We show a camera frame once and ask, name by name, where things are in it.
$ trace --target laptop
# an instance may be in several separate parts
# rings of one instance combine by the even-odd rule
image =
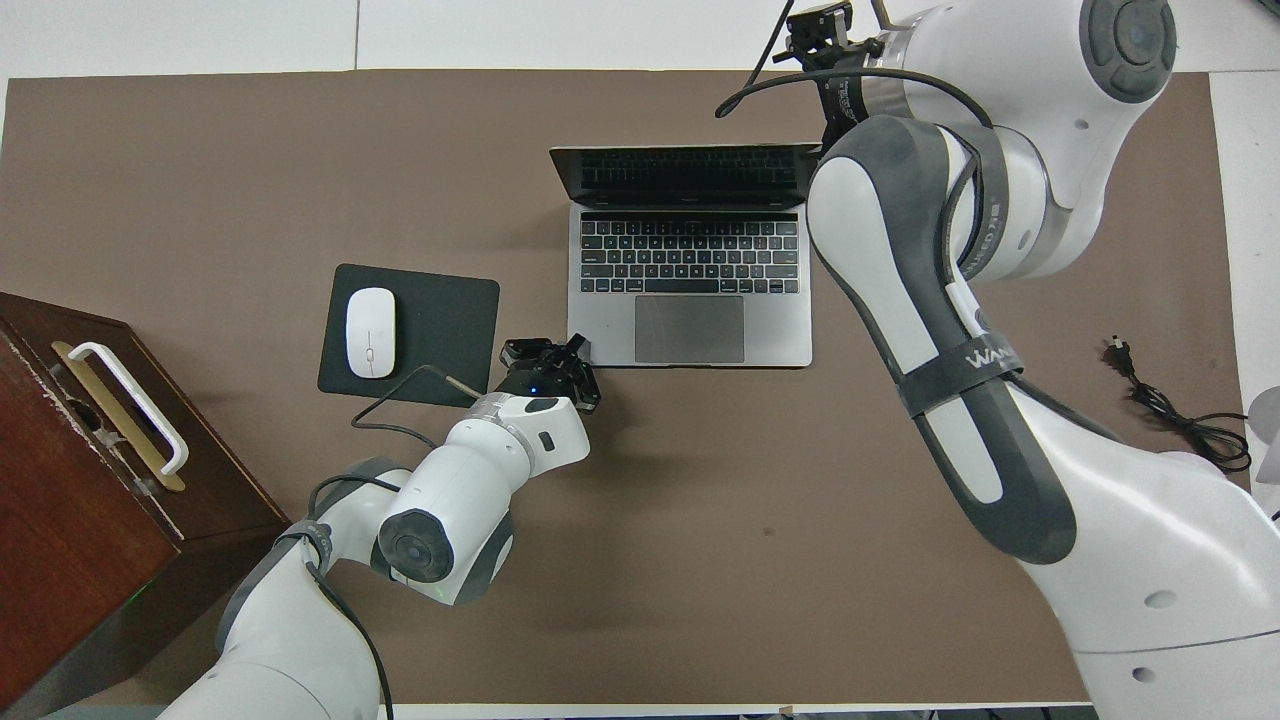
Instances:
[[[804,200],[817,143],[553,147],[568,337],[599,366],[813,361]]]

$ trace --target desk surface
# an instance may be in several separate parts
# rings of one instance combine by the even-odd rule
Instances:
[[[421,457],[352,430],[364,400],[315,387],[338,264],[492,278],[499,342],[562,337],[567,200],[547,149],[820,133],[809,87],[714,120],[741,79],[14,81],[0,282],[129,322],[297,516],[356,459]],[[1207,79],[1175,76],[1121,152],[1084,258],[978,291],[1030,379],[1149,450],[1184,446],[1098,361],[1114,332],[1179,406],[1239,409],[1217,177]],[[1052,612],[951,500],[849,301],[820,272],[813,295],[808,369],[602,370],[593,455],[516,497],[517,544],[484,602],[447,609],[335,569],[397,702],[1084,700]],[[458,411],[383,416],[442,438]],[[174,697],[212,661],[210,628],[115,700]]]

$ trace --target drawer handle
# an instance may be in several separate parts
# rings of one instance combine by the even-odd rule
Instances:
[[[165,462],[164,468],[160,468],[160,473],[165,475],[177,473],[178,468],[182,468],[187,462],[187,441],[182,439],[182,436],[179,436],[178,430],[173,428],[173,424],[169,423],[168,418],[160,413],[160,409],[156,407],[155,402],[151,402],[147,393],[138,386],[138,380],[133,379],[133,375],[124,368],[120,359],[111,352],[111,348],[97,342],[82,342],[68,352],[67,356],[72,360],[83,360],[90,354],[96,354],[102,359],[102,364],[106,365],[106,369],[115,375],[115,379],[119,380],[125,392],[129,393],[129,397],[132,397],[138,407],[142,409],[142,413],[146,414],[147,419],[151,420],[151,424],[160,430],[160,434],[164,436],[169,447],[173,448],[173,457]]]

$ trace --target white mouse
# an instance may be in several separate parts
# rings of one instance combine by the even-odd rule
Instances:
[[[369,379],[396,368],[396,296],[385,287],[357,290],[347,301],[347,365]]]

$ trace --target black mouse pad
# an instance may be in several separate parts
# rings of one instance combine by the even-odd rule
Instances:
[[[347,365],[347,301],[361,288],[396,296],[396,365],[369,379]],[[479,392],[489,389],[498,283],[488,279],[338,265],[320,352],[317,386],[324,392],[381,397],[420,365],[435,365]],[[419,373],[392,400],[470,407],[472,398],[433,373]]]

